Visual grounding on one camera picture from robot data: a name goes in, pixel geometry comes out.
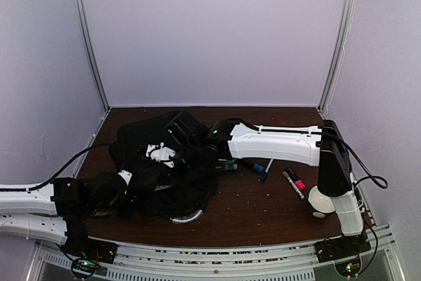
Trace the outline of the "blue highlighter marker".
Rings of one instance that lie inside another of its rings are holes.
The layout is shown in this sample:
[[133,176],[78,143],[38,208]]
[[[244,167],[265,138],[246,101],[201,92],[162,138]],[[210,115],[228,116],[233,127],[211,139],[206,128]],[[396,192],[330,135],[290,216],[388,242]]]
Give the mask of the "blue highlighter marker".
[[255,163],[254,161],[251,161],[249,159],[244,159],[241,161],[247,168],[253,170],[254,172],[257,173],[263,173],[264,172],[264,167],[261,166],[258,163]]

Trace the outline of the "white green glue stick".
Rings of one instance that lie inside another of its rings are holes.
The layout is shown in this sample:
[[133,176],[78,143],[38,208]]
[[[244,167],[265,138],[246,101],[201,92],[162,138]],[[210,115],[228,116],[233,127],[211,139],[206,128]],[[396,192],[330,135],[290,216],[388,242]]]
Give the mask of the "white green glue stick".
[[237,164],[236,163],[222,163],[215,166],[215,171],[217,172],[226,172],[226,171],[232,171],[237,170]]

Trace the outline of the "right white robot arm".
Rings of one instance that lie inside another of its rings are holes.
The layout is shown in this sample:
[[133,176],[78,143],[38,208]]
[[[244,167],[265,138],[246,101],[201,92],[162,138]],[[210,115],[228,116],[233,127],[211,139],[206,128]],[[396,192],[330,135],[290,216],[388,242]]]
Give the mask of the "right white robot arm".
[[187,127],[175,120],[168,131],[181,144],[196,151],[209,147],[217,159],[274,159],[318,167],[317,188],[332,200],[344,235],[337,241],[337,250],[349,256],[362,245],[364,224],[349,158],[354,151],[345,143],[334,121],[324,120],[321,126],[287,128],[258,126],[231,118],[207,128],[202,124]]

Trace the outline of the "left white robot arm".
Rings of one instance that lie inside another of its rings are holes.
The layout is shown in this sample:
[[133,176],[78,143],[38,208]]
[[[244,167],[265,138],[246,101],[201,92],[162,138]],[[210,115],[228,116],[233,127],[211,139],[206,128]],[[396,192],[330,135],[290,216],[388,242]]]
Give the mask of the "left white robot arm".
[[56,178],[28,188],[1,187],[1,233],[70,246],[80,257],[95,250],[85,222],[115,214],[126,199],[132,173],[101,172],[95,178]]

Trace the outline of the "black student backpack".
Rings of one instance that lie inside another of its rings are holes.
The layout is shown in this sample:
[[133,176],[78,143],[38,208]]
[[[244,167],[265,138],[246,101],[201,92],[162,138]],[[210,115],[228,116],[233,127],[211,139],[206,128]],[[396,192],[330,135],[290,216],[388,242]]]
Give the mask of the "black student backpack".
[[[133,174],[127,194],[133,197],[134,214],[167,219],[189,216],[204,211],[218,187],[217,172],[177,171],[177,152],[188,145],[168,131],[175,120],[187,127],[202,124],[187,111],[174,111],[123,124],[117,130],[109,153],[117,170]],[[176,152],[173,168],[145,156],[149,144],[161,142]]]

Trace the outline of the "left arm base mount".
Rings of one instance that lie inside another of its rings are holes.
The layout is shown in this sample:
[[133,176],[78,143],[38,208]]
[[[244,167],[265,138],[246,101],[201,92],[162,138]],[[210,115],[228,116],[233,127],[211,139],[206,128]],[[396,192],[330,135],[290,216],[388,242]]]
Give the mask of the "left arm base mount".
[[102,264],[113,264],[118,246],[112,242],[104,242],[91,238],[82,240],[68,239],[59,245],[61,253],[70,260],[70,271],[80,280],[91,278]]

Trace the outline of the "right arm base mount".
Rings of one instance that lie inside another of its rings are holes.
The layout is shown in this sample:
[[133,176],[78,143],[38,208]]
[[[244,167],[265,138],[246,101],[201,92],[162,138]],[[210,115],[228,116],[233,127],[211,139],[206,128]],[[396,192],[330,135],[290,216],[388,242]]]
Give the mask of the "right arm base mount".
[[363,270],[361,254],[371,250],[363,235],[325,238],[314,244],[319,263],[334,263],[335,271],[342,277],[357,277]]

